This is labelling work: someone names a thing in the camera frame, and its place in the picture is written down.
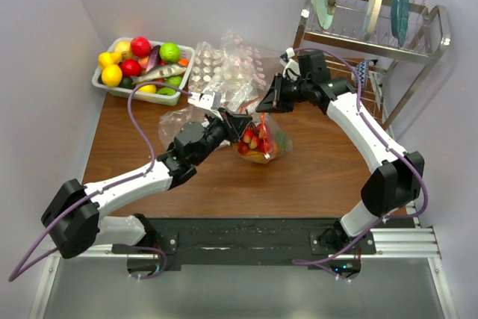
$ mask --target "plastic tray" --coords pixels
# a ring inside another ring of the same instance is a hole
[[[118,42],[121,40],[131,41],[133,40],[133,38],[121,37],[119,39],[116,39],[114,43],[111,44],[111,46],[108,48],[107,51],[112,52],[116,44],[118,44]],[[149,41],[149,42],[151,43],[151,46],[164,44],[160,41]],[[182,46],[182,45],[178,45],[178,46],[181,49],[181,58],[186,58],[189,61],[189,65],[187,66],[187,69],[186,69],[186,72],[184,73],[181,84],[179,85],[180,89],[184,89],[184,87],[186,86],[187,80],[189,79],[189,74],[193,67],[194,56],[196,53],[194,49],[190,48],[189,46]],[[93,77],[91,78],[91,83],[93,84],[93,86],[99,87],[100,89],[105,89],[113,96],[121,96],[121,97],[129,96],[129,94],[131,93],[131,90],[129,89],[122,89],[121,87],[109,87],[104,84],[100,84],[98,82],[98,79],[101,73],[102,73],[102,70],[98,66],[95,70],[95,73],[93,74]],[[153,102],[155,104],[174,106],[178,103],[180,95],[181,93],[178,91],[176,91],[176,93],[172,96],[158,95],[156,93],[141,93],[138,91],[135,93],[134,98],[141,101]]]

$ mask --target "bag of strawberries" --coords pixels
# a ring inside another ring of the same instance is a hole
[[[269,114],[254,114],[253,119],[240,142],[232,144],[242,158],[266,164],[292,151],[291,139]]]

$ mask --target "wooden tabletop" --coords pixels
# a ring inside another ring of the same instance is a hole
[[[160,117],[187,106],[185,96],[169,107],[134,101],[133,112],[157,154]],[[184,185],[157,193],[114,213],[152,217],[329,217],[346,214],[369,177],[359,151],[318,108],[302,103],[273,118],[294,149],[269,164],[243,160],[231,148],[210,155]],[[143,166],[148,149],[128,118],[126,99],[106,95],[84,183]]]

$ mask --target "toy fish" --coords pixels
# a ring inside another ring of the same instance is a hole
[[[132,76],[133,83],[139,84],[145,81],[153,81],[157,78],[169,78],[186,72],[187,67],[180,64],[157,65],[142,76]]]

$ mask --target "metal dish rack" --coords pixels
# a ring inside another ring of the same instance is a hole
[[[445,7],[437,5],[429,11],[425,0],[421,4],[413,0],[409,7],[406,41],[402,47],[399,47],[398,41],[391,35],[391,0],[382,0],[375,32],[368,41],[363,41],[362,25],[367,11],[367,2],[368,0],[337,0],[334,22],[328,30],[324,30],[317,21],[311,1],[306,0],[300,15],[294,48],[300,47],[301,42],[307,40],[376,55],[382,58],[380,63],[388,62],[387,69],[370,66],[367,86],[362,92],[361,99],[373,117],[382,124],[384,129],[387,129],[446,51],[450,44],[450,26]],[[356,61],[349,62],[352,66],[357,64]],[[421,64],[423,69],[387,116],[383,106],[383,86],[399,62]],[[331,69],[348,72],[344,66],[331,58],[328,60],[328,65]]]

